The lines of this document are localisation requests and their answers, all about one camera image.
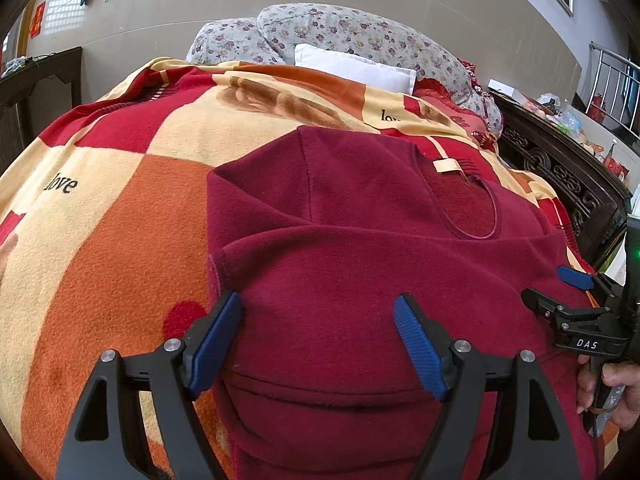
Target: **fleece blanket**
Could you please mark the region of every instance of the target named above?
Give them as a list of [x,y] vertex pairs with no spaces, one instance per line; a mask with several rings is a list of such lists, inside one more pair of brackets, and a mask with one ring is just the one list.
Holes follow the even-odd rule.
[[[508,170],[495,146],[481,149],[419,98],[293,66],[155,59],[56,120],[0,178],[0,419],[44,479],[100,353],[149,352],[208,310],[207,173],[301,124],[472,160],[570,231],[546,182]],[[167,468],[150,396],[142,407],[154,461]],[[212,397],[196,409],[231,475]]]

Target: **metal screw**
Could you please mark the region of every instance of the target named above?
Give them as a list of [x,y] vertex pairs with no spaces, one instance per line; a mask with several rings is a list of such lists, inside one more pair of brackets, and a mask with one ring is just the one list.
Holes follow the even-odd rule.
[[520,358],[526,363],[532,363],[536,360],[536,355],[531,350],[520,351]]
[[182,341],[180,341],[177,337],[172,337],[171,339],[167,339],[162,347],[167,352],[175,352],[182,345]]
[[453,343],[453,348],[456,349],[456,352],[466,354],[471,350],[471,343],[465,339],[458,339],[455,343]]
[[116,358],[115,350],[105,350],[100,354],[100,361],[102,361],[103,363],[109,363],[113,361],[115,358]]

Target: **red fleece garment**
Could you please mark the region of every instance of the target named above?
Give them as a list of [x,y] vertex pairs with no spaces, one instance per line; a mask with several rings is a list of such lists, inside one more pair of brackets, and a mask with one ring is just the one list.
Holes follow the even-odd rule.
[[[210,294],[236,290],[246,309],[214,389],[238,480],[409,478],[440,404],[396,331],[402,292],[482,352],[533,350],[582,478],[594,478],[575,356],[552,346],[548,324],[520,300],[532,286],[590,306],[556,277],[568,264],[564,234],[482,181],[463,186],[489,204],[489,228],[465,232],[452,219],[454,200],[468,207],[464,189],[443,208],[430,181],[444,178],[429,166],[402,139],[301,126],[209,174]],[[481,467],[494,403],[486,394],[465,480]]]

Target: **blue gripper pad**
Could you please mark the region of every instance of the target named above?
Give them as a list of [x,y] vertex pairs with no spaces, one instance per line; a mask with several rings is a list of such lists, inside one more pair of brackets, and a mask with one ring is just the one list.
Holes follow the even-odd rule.
[[593,288],[593,279],[590,274],[580,272],[580,270],[575,270],[571,267],[558,267],[558,278],[580,290],[591,290]]
[[208,316],[201,317],[194,322],[194,324],[210,322],[209,316],[215,316],[215,320],[210,324],[209,330],[202,338],[202,342],[191,359],[191,380],[187,389],[193,399],[197,399],[203,391],[211,388],[236,336],[244,313],[242,300],[237,292],[231,293],[222,307],[216,304],[212,310],[216,310],[217,307],[220,310],[217,314],[211,312]]
[[422,387],[442,402],[449,392],[442,377],[442,358],[402,296],[394,302],[394,321]]

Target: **wall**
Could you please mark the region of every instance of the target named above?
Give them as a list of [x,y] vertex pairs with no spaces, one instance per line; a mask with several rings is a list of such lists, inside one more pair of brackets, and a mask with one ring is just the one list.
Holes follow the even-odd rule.
[[589,42],[626,55],[627,36],[625,20],[605,0],[575,0],[574,15],[570,16],[557,0],[527,0],[558,33],[582,67],[578,94],[586,102],[591,93],[594,72]]
[[204,23],[256,16],[283,2],[344,5],[403,22],[476,63],[481,82],[496,78],[535,96],[553,91],[570,98],[580,77],[572,51],[527,0],[91,0],[88,7],[46,1],[42,33],[28,54],[83,46],[85,101],[153,57],[184,57]]

